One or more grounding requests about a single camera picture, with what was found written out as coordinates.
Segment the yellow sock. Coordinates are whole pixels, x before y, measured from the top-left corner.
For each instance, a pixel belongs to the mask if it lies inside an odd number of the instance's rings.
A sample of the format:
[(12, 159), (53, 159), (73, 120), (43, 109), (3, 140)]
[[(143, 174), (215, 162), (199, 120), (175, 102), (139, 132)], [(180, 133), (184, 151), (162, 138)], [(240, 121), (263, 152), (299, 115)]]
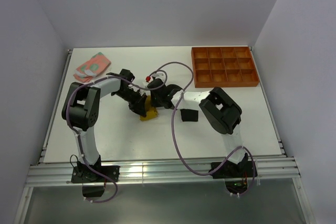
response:
[(146, 116), (140, 116), (142, 122), (154, 119), (158, 116), (157, 109), (151, 105), (151, 96), (147, 96), (144, 105)]

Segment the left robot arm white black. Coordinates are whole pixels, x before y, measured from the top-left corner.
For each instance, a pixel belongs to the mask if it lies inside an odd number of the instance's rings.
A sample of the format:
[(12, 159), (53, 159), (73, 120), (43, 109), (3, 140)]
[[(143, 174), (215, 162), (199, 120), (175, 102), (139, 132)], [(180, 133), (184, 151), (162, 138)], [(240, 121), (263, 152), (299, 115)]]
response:
[(68, 90), (61, 116), (73, 131), (79, 152), (79, 162), (87, 165), (83, 175), (91, 182), (102, 176), (97, 150), (94, 125), (98, 120), (100, 100), (107, 95), (118, 96), (128, 103), (129, 109), (140, 116), (146, 115), (147, 95), (134, 90), (131, 71), (122, 69), (119, 74), (109, 73), (91, 83), (73, 82)]

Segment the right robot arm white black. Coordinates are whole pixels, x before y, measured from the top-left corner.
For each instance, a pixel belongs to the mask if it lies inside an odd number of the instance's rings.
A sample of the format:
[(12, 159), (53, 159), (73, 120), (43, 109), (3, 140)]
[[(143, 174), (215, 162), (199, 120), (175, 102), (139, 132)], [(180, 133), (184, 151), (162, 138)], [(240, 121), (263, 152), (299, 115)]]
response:
[(197, 122), (202, 112), (231, 154), (226, 162), (228, 173), (237, 177), (245, 171), (247, 153), (242, 148), (239, 126), (242, 109), (221, 87), (202, 92), (185, 91), (178, 85), (167, 86), (162, 79), (150, 77), (146, 87), (151, 90), (153, 107), (179, 111), (183, 122)]

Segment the pink green patterned socks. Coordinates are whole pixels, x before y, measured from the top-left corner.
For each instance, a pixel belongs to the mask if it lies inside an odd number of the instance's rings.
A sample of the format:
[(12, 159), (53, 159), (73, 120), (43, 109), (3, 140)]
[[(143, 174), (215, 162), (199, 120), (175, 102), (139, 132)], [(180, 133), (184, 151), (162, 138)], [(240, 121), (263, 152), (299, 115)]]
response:
[(93, 55), (75, 69), (73, 77), (82, 83), (90, 82), (93, 78), (101, 75), (111, 64), (111, 61), (101, 52)]

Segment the black sock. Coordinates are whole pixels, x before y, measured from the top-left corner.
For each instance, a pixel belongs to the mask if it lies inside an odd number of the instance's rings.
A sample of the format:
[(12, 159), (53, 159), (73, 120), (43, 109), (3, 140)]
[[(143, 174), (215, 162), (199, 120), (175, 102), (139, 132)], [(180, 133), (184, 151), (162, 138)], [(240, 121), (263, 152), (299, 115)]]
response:
[(198, 111), (191, 109), (181, 109), (181, 120), (182, 122), (197, 122), (198, 121)]

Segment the orange compartment tray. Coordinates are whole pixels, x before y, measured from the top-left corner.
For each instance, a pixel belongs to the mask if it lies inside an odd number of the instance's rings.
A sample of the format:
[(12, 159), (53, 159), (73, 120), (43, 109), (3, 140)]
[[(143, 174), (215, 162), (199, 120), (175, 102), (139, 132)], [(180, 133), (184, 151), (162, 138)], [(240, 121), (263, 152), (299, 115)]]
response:
[(256, 87), (259, 84), (247, 46), (193, 47), (191, 58), (196, 88)]

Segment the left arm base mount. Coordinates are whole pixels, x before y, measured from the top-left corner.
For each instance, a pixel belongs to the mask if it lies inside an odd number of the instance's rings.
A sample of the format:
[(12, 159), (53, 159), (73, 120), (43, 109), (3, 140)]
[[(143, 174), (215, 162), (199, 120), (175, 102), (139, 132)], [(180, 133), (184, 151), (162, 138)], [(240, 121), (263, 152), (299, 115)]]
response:
[[(72, 166), (72, 184), (82, 184), (82, 195), (84, 200), (91, 203), (103, 203), (114, 198), (118, 192), (117, 182), (119, 180), (120, 166), (101, 164), (101, 158), (94, 165), (87, 166), (79, 161), (76, 155), (70, 156), (70, 165)], [(107, 199), (99, 199), (106, 190), (107, 183), (113, 183), (115, 191)]]

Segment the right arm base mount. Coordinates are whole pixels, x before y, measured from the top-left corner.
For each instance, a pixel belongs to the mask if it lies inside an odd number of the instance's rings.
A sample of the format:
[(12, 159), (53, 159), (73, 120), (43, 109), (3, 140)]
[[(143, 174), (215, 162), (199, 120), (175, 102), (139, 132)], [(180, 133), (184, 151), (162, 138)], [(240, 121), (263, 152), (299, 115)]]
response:
[(219, 170), (212, 173), (213, 179), (224, 179), (229, 193), (241, 195), (248, 189), (248, 180), (257, 178), (255, 163), (247, 159), (239, 164), (227, 161)]

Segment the aluminium frame rail front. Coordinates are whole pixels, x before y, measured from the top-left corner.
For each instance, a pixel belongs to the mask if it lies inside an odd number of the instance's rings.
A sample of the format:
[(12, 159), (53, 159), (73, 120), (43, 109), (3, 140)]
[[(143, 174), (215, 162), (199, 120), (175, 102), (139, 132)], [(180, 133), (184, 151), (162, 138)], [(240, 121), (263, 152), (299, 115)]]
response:
[[(300, 178), (293, 157), (258, 158), (256, 181), (262, 179)], [(197, 176), (185, 168), (179, 160), (148, 162), (105, 162), (118, 165), (119, 185), (214, 182), (211, 176)], [(73, 167), (70, 164), (39, 164), (30, 167), (26, 187), (72, 186)]]

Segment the aluminium side rail right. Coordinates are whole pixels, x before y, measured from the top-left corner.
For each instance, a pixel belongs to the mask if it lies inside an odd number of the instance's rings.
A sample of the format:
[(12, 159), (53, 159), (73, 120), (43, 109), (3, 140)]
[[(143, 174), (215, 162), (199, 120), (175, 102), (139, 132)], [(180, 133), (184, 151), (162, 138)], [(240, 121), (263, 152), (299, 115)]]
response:
[(257, 76), (259, 78), (260, 87), (261, 87), (262, 92), (263, 92), (263, 96), (264, 96), (264, 99), (265, 99), (265, 102), (266, 102), (266, 105), (267, 105), (267, 108), (268, 108), (268, 112), (269, 112), (270, 119), (271, 119), (271, 122), (272, 122), (272, 125), (273, 125), (273, 128), (274, 128), (274, 131), (275, 131), (275, 135), (276, 135), (277, 140), (278, 140), (278, 144), (279, 144), (279, 147), (280, 147), (280, 150), (281, 150), (281, 154), (284, 155), (284, 156), (287, 156), (286, 151), (285, 151), (284, 146), (283, 146), (283, 143), (282, 143), (282, 140), (280, 138), (277, 126), (276, 126), (274, 115), (272, 113), (272, 110), (271, 110), (271, 107), (270, 107), (270, 103), (268, 101), (268, 97), (267, 97), (267, 94), (266, 94), (266, 90), (265, 90), (264, 84), (262, 82), (262, 78), (261, 78), (260, 72), (258, 70), (258, 66), (257, 66), (257, 62), (255, 60), (253, 49), (254, 49), (253, 47), (249, 46), (250, 55), (252, 57), (253, 63), (254, 63), (255, 68), (256, 68)]

